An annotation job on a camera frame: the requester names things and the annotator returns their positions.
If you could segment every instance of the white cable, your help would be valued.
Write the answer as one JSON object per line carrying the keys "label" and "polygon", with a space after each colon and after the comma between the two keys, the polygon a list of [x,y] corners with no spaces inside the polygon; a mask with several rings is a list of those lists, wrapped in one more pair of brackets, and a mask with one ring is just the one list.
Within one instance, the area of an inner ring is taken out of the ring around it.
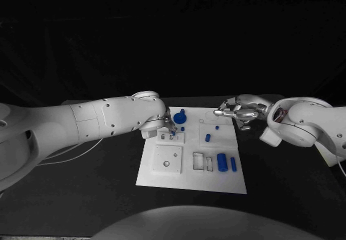
{"label": "white cable", "polygon": [[[102,138],[100,139],[100,141],[97,142],[97,144],[94,145],[94,147],[100,144],[101,141],[102,141]],[[91,148],[88,151],[85,151],[81,155],[75,156],[74,158],[71,158],[71,159],[68,159],[68,160],[55,161],[55,162],[48,162],[48,163],[40,163],[38,166],[51,165],[51,164],[61,164],[61,163],[65,163],[65,162],[68,162],[68,161],[72,161],[72,160],[75,160],[76,158],[79,158],[84,154],[87,154],[87,153],[92,150],[92,148]]]}
{"label": "white cable", "polygon": [[76,145],[75,145],[74,147],[71,147],[68,150],[59,152],[59,153],[55,154],[53,156],[46,157],[46,158],[43,159],[43,161],[45,161],[46,159],[55,158],[55,157],[58,157],[59,155],[65,154],[68,151],[71,151],[72,149],[75,149],[75,148],[76,148],[78,146],[81,146],[81,145],[82,145],[82,143],[76,144]]}
{"label": "white cable", "polygon": [[339,159],[337,159],[337,156],[335,156],[335,158],[336,158],[336,161],[337,161],[337,164],[339,164],[342,173],[343,173],[343,175],[345,175],[345,177],[346,177],[345,169],[343,169],[343,167],[342,167],[342,164],[340,164],[340,161],[339,161]]}

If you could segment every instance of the blue object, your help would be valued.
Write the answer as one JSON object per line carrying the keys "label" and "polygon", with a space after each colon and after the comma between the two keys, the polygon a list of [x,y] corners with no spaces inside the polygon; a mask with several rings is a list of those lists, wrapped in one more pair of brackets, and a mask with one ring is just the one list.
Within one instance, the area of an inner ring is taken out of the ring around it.
{"label": "blue object", "polygon": [[211,134],[206,134],[206,136],[205,136],[205,141],[206,141],[206,142],[211,141]]}
{"label": "blue object", "polygon": [[186,111],[183,109],[175,114],[173,121],[176,124],[183,124],[186,122]]}
{"label": "blue object", "polygon": [[225,153],[218,154],[218,170],[221,172],[226,172],[229,170]]}
{"label": "blue object", "polygon": [[236,160],[231,157],[232,171],[236,172]]}

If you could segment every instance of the white board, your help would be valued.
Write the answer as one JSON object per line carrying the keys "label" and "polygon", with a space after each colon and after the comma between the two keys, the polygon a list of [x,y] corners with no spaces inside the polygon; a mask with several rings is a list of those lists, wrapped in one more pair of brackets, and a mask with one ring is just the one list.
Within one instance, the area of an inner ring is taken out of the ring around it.
{"label": "white board", "polygon": [[[247,194],[232,119],[215,116],[213,108],[200,107],[170,107],[172,116],[180,109],[185,109],[186,122],[176,124],[179,134],[170,137],[167,128],[162,128],[157,137],[146,140],[136,185]],[[195,153],[202,154],[203,169],[193,169]],[[218,154],[226,155],[226,172],[219,171]]]}

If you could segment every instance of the black table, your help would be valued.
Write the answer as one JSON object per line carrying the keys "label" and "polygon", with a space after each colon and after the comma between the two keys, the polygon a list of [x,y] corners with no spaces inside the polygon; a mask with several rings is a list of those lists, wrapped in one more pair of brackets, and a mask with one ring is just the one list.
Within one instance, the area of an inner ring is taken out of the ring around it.
{"label": "black table", "polygon": [[[280,95],[267,95],[278,100]],[[173,107],[216,108],[231,96],[163,98]],[[200,205],[275,219],[326,239],[346,239],[346,194],[316,149],[260,140],[265,122],[235,127],[247,195],[136,186],[144,140],[134,131],[101,141],[71,162],[39,166],[0,198],[0,235],[91,237],[146,210]],[[82,153],[85,143],[59,159]]]}

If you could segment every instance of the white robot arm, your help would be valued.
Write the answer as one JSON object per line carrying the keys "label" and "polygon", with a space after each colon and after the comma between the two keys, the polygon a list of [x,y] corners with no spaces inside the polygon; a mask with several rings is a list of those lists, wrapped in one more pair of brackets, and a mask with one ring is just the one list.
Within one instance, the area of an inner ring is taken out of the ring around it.
{"label": "white robot arm", "polygon": [[162,127],[177,132],[170,109],[153,91],[52,107],[0,103],[0,191],[59,149],[137,129],[147,139]]}
{"label": "white robot arm", "polygon": [[241,130],[251,129],[248,124],[254,119],[265,120],[268,127],[260,139],[273,147],[281,140],[300,147],[311,147],[319,142],[332,154],[346,158],[346,107],[332,107],[313,97],[286,98],[271,103],[242,94],[228,99],[213,114],[241,121]]}

